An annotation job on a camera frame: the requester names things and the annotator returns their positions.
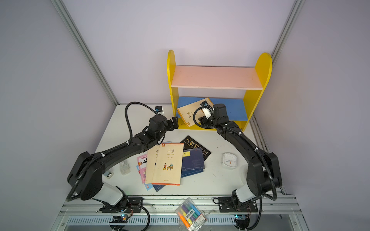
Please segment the cream book red edge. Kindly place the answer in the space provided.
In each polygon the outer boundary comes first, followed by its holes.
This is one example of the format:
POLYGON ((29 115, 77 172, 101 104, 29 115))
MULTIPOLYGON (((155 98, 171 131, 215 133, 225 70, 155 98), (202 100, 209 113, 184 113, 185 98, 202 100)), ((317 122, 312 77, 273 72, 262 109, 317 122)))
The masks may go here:
POLYGON ((183 143, 163 143, 160 145, 153 173, 153 185, 180 185, 183 150, 183 143))

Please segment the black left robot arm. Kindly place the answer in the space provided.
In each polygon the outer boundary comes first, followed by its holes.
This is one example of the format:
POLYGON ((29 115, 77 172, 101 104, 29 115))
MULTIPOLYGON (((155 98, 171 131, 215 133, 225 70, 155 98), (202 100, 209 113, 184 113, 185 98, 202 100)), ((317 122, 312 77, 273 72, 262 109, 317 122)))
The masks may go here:
POLYGON ((68 202, 78 198, 92 199, 103 187, 103 173, 134 155, 148 151, 164 139, 166 132, 179 128, 178 117, 167 119, 161 106, 153 109, 141 102, 130 102, 126 105, 125 120, 129 130, 128 141, 99 153, 84 152, 77 157, 67 177, 67 182, 71 186, 66 197, 68 202), (154 113, 149 119, 149 125, 136 135, 133 135, 128 117, 128 109, 132 105, 143 106, 154 113))

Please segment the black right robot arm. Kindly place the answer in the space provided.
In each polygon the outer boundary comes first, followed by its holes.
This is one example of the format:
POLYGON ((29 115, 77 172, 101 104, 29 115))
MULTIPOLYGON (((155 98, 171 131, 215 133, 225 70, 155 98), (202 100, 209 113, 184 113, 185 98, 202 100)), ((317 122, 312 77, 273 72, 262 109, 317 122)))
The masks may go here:
POLYGON ((232 192, 235 204, 263 197, 277 200, 277 188, 282 186, 277 155, 260 149, 242 132, 237 123, 229 120, 224 104, 211 106, 206 101, 201 102, 200 107, 193 113, 193 121, 200 128, 215 129, 246 160, 246 183, 232 192))

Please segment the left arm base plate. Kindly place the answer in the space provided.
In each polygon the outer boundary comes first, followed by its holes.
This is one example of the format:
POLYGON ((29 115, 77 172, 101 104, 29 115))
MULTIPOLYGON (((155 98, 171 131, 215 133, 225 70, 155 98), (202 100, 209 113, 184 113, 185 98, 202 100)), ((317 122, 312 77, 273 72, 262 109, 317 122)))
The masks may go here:
POLYGON ((143 206, 143 197, 122 198, 115 206, 102 203, 99 209, 102 213, 140 213, 143 206))

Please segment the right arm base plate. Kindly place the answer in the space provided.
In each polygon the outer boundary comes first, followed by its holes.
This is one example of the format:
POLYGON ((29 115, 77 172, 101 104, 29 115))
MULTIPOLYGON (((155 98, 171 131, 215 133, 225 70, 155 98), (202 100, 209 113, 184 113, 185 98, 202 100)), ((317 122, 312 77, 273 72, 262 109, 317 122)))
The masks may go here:
POLYGON ((234 196, 214 197, 213 203, 216 204, 221 213, 254 213, 258 212, 257 204, 253 201, 240 203, 234 196))

